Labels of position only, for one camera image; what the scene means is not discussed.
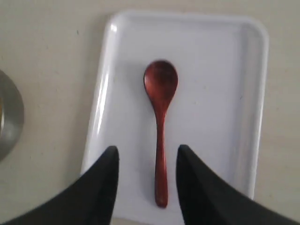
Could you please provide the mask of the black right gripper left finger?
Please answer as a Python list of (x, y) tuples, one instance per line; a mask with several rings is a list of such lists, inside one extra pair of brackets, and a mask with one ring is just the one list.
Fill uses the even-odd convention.
[(108, 225), (119, 180), (119, 152), (109, 146), (75, 183), (7, 225)]

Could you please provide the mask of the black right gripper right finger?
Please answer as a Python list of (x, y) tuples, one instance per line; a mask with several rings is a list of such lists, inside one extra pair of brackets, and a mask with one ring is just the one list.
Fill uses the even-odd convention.
[(187, 145), (178, 148), (176, 186), (186, 225), (297, 224), (234, 189)]

